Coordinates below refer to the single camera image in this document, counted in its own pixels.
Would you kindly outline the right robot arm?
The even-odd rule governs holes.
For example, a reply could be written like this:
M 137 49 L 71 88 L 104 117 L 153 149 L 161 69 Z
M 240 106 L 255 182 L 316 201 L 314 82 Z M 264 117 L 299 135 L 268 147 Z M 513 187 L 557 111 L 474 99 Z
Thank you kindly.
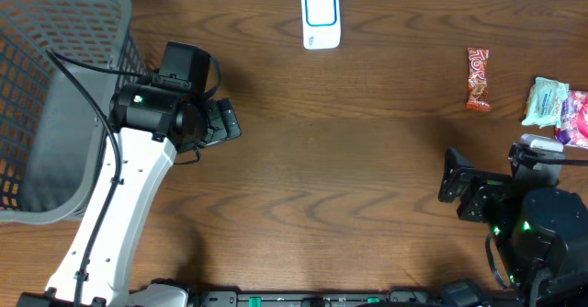
M 558 187 L 570 160 L 523 142 L 511 146 L 508 160 L 508 175 L 481 171 L 447 148 L 439 200 L 457 201 L 462 221 L 488 225 L 486 252 L 499 253 L 509 279 L 493 262 L 492 274 L 524 305 L 586 305 L 587 207 L 578 194 Z

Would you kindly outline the purple noodle packet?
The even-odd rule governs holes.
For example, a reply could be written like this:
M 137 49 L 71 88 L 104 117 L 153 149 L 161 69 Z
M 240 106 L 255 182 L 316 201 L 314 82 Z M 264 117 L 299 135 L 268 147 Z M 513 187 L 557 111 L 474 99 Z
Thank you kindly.
M 587 148 L 587 92 L 571 90 L 563 103 L 556 139 L 564 145 Z

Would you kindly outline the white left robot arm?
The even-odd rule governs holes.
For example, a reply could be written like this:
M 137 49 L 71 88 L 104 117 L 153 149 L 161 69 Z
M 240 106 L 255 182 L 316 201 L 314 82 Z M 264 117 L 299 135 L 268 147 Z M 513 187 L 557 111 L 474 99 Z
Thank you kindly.
M 130 273 L 153 198 L 178 154 L 240 136 L 229 99 L 130 84 L 111 101 L 100 173 L 67 255 L 44 292 L 23 306 L 191 306 L 189 289 L 164 279 L 130 292 Z

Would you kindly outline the teal wet wipes pack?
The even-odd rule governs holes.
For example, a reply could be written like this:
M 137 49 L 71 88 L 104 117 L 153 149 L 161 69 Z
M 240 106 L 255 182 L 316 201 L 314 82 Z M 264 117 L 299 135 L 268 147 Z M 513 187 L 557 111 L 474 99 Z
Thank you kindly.
M 522 125 L 560 128 L 561 112 L 568 95 L 568 84 L 537 77 L 529 91 Z

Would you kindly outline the orange snack bar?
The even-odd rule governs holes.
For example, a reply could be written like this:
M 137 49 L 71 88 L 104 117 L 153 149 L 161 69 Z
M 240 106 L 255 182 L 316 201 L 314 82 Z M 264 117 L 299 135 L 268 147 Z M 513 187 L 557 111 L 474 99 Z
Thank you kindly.
M 468 48 L 469 77 L 467 109 L 490 111 L 488 102 L 487 64 L 489 50 L 483 48 Z

